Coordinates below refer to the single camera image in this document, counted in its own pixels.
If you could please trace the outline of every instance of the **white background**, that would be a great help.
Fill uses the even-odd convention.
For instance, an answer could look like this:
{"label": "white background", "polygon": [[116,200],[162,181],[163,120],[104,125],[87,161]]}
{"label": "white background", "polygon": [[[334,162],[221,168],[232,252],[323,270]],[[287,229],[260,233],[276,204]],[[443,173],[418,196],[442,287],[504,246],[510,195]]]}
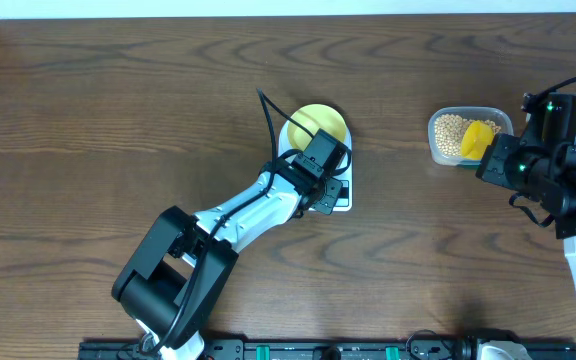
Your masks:
{"label": "white background", "polygon": [[576,0],[0,0],[0,19],[576,12]]}

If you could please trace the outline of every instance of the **yellow plate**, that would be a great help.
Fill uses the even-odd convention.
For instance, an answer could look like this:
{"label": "yellow plate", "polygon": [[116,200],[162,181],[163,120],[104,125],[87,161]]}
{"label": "yellow plate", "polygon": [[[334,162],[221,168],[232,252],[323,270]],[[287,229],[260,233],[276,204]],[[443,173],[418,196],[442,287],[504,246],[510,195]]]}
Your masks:
{"label": "yellow plate", "polygon": [[[303,125],[313,135],[319,129],[334,136],[342,143],[346,140],[346,122],[335,109],[321,104],[306,105],[292,114],[292,119]],[[288,124],[286,131],[290,146],[294,149],[306,150],[310,136],[293,123]]]}
{"label": "yellow plate", "polygon": [[486,147],[492,144],[495,136],[492,128],[481,121],[475,121],[466,130],[461,140],[461,156],[470,160],[481,160]]}

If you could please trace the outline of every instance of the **wooden tabletop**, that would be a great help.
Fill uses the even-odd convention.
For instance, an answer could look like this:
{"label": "wooden tabletop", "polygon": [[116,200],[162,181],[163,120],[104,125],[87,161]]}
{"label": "wooden tabletop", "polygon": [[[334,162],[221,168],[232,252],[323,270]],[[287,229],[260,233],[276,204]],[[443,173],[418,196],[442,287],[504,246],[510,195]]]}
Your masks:
{"label": "wooden tabletop", "polygon": [[289,113],[342,110],[354,206],[246,248],[207,329],[576,340],[553,229],[427,141],[446,106],[496,107],[520,133],[522,94],[573,75],[576,15],[0,21],[0,358],[139,334],[111,285],[160,212],[255,180],[270,157],[256,87]]}

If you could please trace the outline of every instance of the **container of beans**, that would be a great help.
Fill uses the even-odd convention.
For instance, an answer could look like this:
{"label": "container of beans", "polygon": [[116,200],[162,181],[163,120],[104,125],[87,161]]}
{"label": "container of beans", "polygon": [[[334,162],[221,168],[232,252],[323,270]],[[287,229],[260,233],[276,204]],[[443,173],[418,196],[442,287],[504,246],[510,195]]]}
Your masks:
{"label": "container of beans", "polygon": [[428,142],[432,159],[441,165],[477,166],[481,161],[461,156],[461,140],[468,126],[481,121],[494,133],[514,135],[510,118],[503,111],[489,107],[460,106],[437,111],[428,122]]}

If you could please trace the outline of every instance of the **round yellow dish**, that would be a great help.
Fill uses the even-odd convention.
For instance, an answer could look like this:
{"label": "round yellow dish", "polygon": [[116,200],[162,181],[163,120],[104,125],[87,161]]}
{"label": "round yellow dish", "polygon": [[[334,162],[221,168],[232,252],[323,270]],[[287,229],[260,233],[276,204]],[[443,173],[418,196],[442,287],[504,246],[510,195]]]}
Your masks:
{"label": "round yellow dish", "polygon": [[[323,129],[342,143],[346,140],[346,122],[335,109],[321,104],[306,105],[292,114],[292,119],[308,129],[313,135]],[[294,149],[306,150],[310,136],[293,123],[287,129],[290,146]]]}
{"label": "round yellow dish", "polygon": [[481,121],[475,121],[466,130],[461,140],[461,156],[470,160],[481,160],[486,147],[492,144],[492,128]]}

